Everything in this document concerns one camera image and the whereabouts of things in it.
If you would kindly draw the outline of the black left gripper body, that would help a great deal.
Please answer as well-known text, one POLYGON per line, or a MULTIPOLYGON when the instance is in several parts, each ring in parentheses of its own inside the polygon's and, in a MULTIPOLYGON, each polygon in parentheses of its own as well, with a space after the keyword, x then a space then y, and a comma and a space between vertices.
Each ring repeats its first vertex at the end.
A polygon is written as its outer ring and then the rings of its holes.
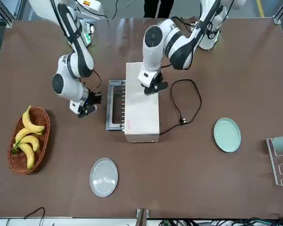
POLYGON ((163 81, 163 75, 162 75, 161 72, 158 72, 156 77, 152 79, 152 81, 150 83, 150 87, 151 88, 159 88, 162 81, 163 81))

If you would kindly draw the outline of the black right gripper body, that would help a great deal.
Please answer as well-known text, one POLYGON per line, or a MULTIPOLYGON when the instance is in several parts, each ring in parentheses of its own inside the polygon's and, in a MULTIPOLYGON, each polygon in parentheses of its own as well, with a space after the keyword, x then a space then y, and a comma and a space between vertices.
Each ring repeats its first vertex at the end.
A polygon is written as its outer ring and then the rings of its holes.
POLYGON ((85 109, 86 109, 86 106, 89 106, 89 105, 95 105, 95 97, 94 97, 93 92, 89 92, 89 95, 86 101, 80 102, 79 108, 78 108, 78 117, 86 116, 85 109))

